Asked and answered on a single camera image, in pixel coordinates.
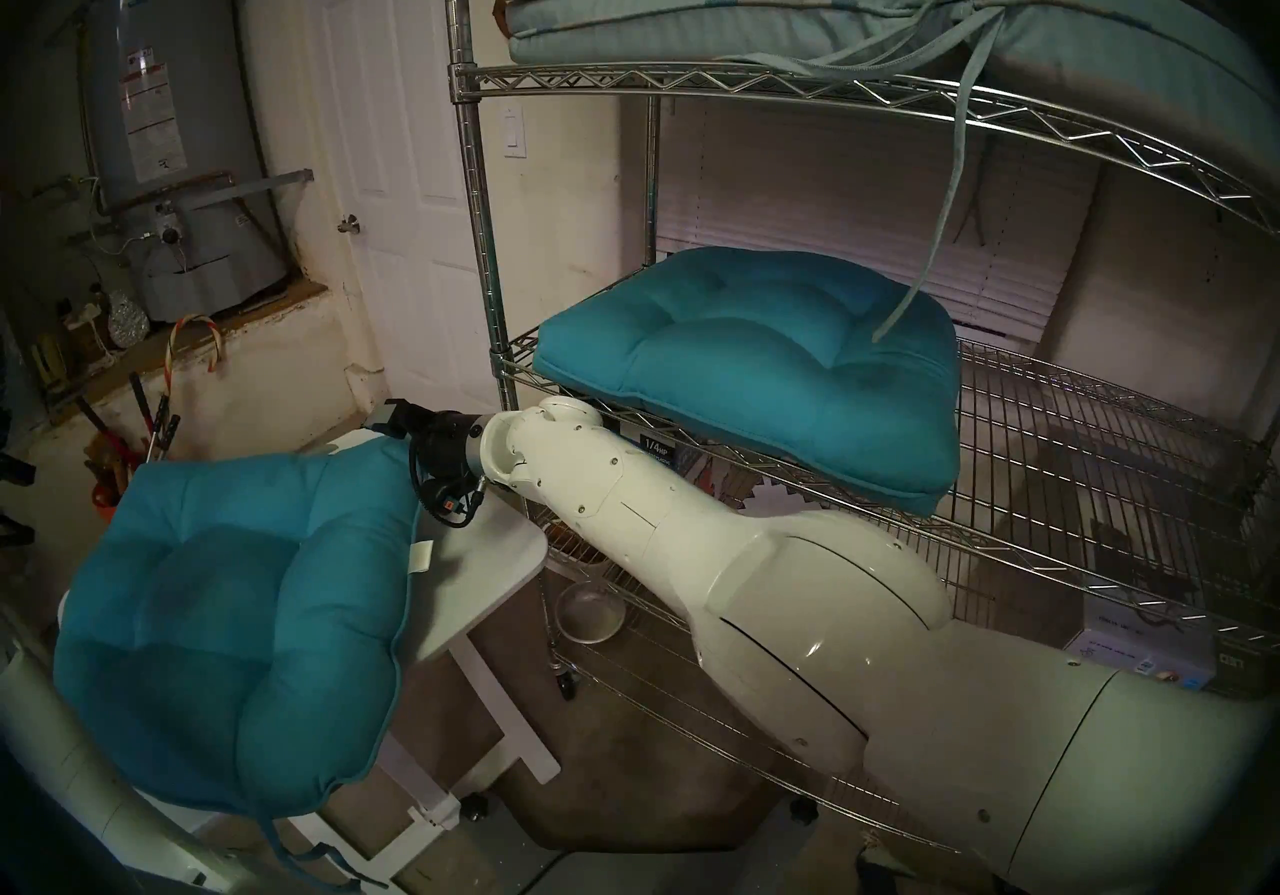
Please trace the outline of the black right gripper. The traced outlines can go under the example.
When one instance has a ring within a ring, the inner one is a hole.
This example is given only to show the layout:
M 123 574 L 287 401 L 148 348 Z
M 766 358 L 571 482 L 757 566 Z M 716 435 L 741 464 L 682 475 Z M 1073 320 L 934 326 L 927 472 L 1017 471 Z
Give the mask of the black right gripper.
M 362 429 L 408 438 L 410 479 L 417 496 L 483 496 L 488 483 L 480 442 L 489 414 L 430 411 L 402 398 L 381 401 Z

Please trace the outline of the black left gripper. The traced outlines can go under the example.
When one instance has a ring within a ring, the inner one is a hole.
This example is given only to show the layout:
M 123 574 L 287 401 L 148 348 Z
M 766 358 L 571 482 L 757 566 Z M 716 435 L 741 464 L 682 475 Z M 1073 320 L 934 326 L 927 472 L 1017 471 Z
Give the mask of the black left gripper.
M 3 453 L 0 456 L 0 478 L 3 484 L 29 488 L 36 481 L 36 467 L 23 460 Z M 6 512 L 0 515 L 3 548 L 23 548 L 35 544 L 35 528 L 13 519 Z

